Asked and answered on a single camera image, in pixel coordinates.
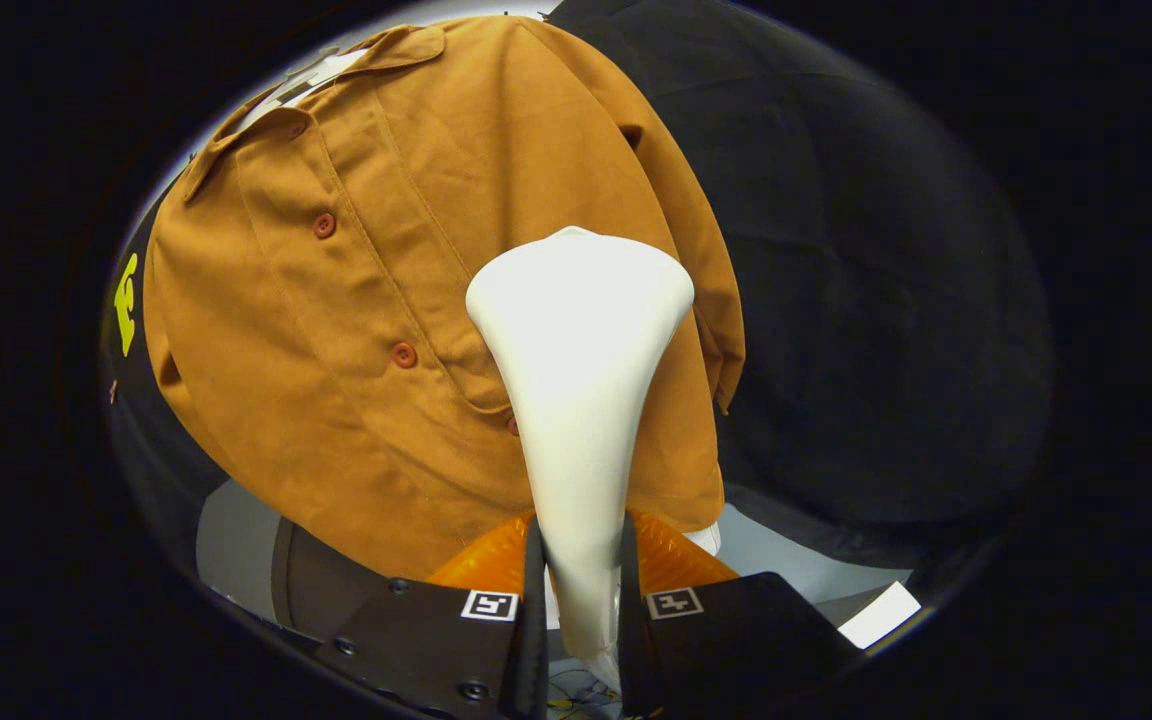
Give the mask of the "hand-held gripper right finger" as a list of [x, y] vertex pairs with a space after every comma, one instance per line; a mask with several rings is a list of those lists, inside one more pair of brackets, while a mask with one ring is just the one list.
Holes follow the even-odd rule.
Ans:
[[861, 664], [780, 575], [741, 577], [646, 511], [626, 511], [620, 692], [641, 719], [773, 719]]

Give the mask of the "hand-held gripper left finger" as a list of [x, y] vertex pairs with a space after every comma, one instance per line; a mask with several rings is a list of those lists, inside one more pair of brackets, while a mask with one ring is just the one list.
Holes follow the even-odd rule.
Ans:
[[384, 719], [547, 715], [545, 551], [526, 511], [482, 538], [479, 577], [392, 578], [314, 651]]

